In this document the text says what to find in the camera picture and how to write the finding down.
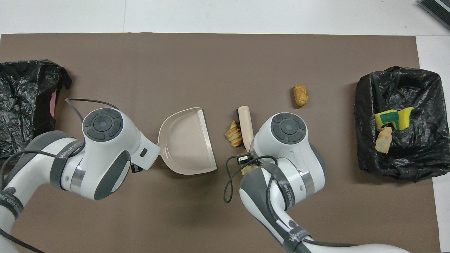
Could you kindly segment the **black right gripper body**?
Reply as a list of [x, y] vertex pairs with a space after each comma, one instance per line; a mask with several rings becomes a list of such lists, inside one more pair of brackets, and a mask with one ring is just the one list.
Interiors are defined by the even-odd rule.
[[254, 160], [257, 157], [257, 154], [255, 152], [246, 152], [243, 154], [239, 154], [237, 156], [237, 163], [239, 165], [244, 165], [248, 162], [250, 162], [251, 160]]

